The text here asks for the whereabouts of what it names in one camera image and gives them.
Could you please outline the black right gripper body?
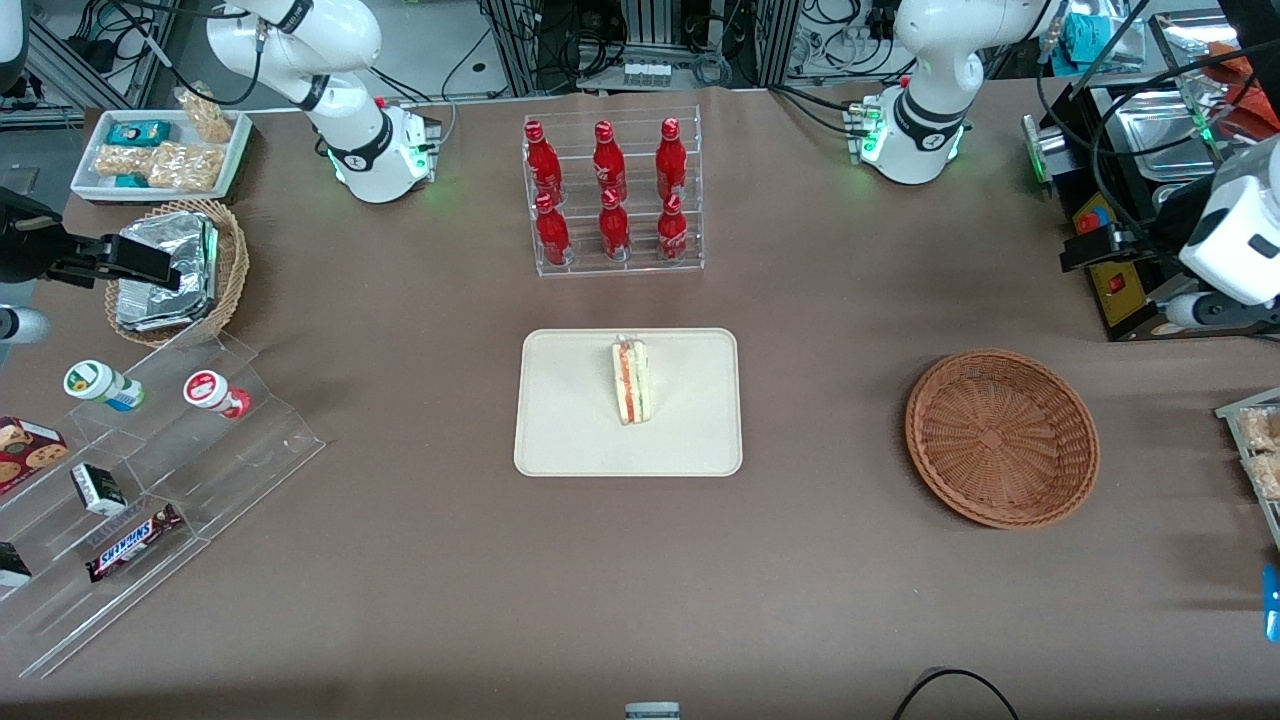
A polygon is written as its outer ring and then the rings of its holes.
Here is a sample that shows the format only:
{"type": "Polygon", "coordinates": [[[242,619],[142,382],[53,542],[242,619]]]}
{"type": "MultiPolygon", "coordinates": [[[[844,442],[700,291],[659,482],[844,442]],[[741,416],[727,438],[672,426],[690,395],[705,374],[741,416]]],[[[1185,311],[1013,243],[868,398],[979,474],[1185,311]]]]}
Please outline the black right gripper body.
{"type": "Polygon", "coordinates": [[[1,282],[64,281],[55,269],[69,251],[61,215],[33,199],[1,191],[1,282]]]}

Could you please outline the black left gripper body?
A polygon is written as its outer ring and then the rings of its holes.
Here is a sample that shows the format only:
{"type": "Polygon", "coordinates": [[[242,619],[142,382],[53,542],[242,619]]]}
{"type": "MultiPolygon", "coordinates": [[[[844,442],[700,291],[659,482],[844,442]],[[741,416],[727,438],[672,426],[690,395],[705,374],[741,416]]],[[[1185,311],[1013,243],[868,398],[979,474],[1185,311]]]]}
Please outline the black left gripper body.
{"type": "Polygon", "coordinates": [[[1155,218],[1144,225],[1143,240],[1135,241],[1137,258],[1162,258],[1172,263],[1172,258],[1190,241],[1212,190],[1212,179],[1196,179],[1174,190],[1162,190],[1164,201],[1155,218]]]}

